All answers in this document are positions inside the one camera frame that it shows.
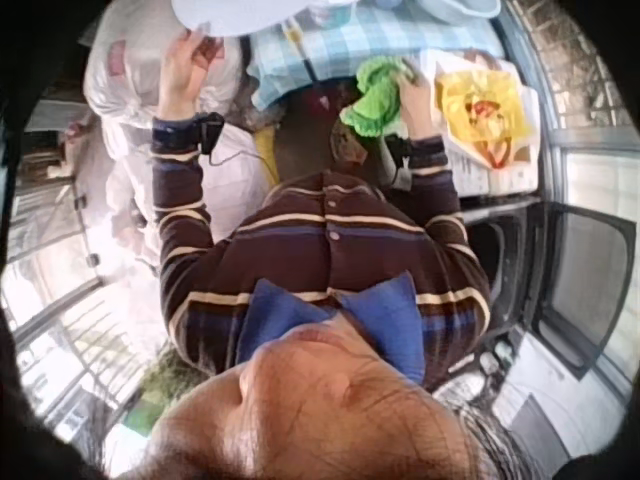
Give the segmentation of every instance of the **person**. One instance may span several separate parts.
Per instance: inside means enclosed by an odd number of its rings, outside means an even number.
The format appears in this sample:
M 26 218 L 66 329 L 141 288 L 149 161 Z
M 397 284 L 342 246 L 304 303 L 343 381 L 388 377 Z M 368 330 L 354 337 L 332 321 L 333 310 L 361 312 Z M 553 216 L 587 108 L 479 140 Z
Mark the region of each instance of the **person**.
M 213 377 L 159 420 L 137 474 L 490 478 L 477 437 L 425 389 L 489 321 L 428 87 L 398 77 L 410 191 L 322 172 L 214 245 L 189 135 L 202 40 L 169 49 L 152 150 L 167 328 Z

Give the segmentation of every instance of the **sleeve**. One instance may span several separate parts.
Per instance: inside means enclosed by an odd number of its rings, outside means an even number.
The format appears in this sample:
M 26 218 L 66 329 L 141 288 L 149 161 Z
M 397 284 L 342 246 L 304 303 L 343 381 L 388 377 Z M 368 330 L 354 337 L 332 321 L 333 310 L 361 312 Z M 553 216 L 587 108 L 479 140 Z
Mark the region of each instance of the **sleeve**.
M 460 199 L 453 184 L 441 137 L 420 141 L 390 142 L 394 159 L 409 157 L 411 190 L 393 190 L 389 200 L 417 225 L 421 225 L 440 251 L 440 258 L 450 278 L 475 300 L 477 325 L 475 338 L 489 325 L 489 282 L 478 257 L 471 250 L 467 229 L 462 221 Z
M 152 145 L 162 309 L 169 335 L 179 349 L 183 342 L 177 338 L 176 324 L 187 313 L 189 294 L 201 277 L 200 260 L 214 247 L 202 196 L 198 145 L 185 134 L 193 128 L 192 122 L 154 120 Z

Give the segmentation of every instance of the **black door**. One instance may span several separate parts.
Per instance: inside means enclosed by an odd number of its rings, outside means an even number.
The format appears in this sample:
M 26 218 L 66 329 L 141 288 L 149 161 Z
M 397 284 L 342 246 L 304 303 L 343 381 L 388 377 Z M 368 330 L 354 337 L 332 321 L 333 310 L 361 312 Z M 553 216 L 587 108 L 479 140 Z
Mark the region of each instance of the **black door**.
M 633 222 L 544 202 L 546 255 L 531 323 L 534 335 L 578 379 L 603 356 L 631 281 Z

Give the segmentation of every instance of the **hand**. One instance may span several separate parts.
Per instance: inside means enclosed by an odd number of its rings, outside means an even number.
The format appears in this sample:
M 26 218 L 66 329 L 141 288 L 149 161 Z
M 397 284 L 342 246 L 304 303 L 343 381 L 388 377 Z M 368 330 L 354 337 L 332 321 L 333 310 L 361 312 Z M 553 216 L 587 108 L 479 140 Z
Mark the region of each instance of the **hand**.
M 439 135 L 431 121 L 431 87 L 427 80 L 416 73 L 416 82 L 412 83 L 399 74 L 396 82 L 400 87 L 401 115 L 407 124 L 409 139 L 423 140 Z
M 167 50 L 160 73 L 161 120 L 186 120 L 196 113 L 196 99 L 215 57 L 215 39 L 186 30 Z

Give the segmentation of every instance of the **cable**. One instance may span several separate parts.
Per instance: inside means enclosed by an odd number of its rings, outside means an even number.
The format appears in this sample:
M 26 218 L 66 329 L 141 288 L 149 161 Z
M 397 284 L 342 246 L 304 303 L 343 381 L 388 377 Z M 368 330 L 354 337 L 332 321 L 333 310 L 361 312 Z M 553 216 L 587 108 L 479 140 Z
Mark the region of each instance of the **cable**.
M 231 155 L 228 158 L 225 158 L 224 160 L 220 160 L 218 163 L 213 162 L 212 157 L 209 157 L 209 165 L 211 165 L 212 167 L 221 167 L 222 165 L 224 165 L 227 162 L 230 162 L 231 160 L 233 160 L 234 158 L 242 155 L 242 154 L 248 155 L 250 157 L 253 158 L 258 158 L 260 159 L 260 161 L 262 161 L 262 164 L 265 166 L 265 168 L 267 169 L 267 171 L 269 172 L 269 175 L 271 175 L 271 180 L 272 182 L 275 184 L 277 183 L 277 178 L 278 176 L 276 174 L 274 174 L 273 170 L 271 169 L 271 166 L 267 163 L 267 160 L 264 159 L 263 157 L 261 157 L 260 155 L 256 155 L 255 153 L 249 152 L 247 150 L 240 150 L 239 152 L 234 153 L 233 155 Z

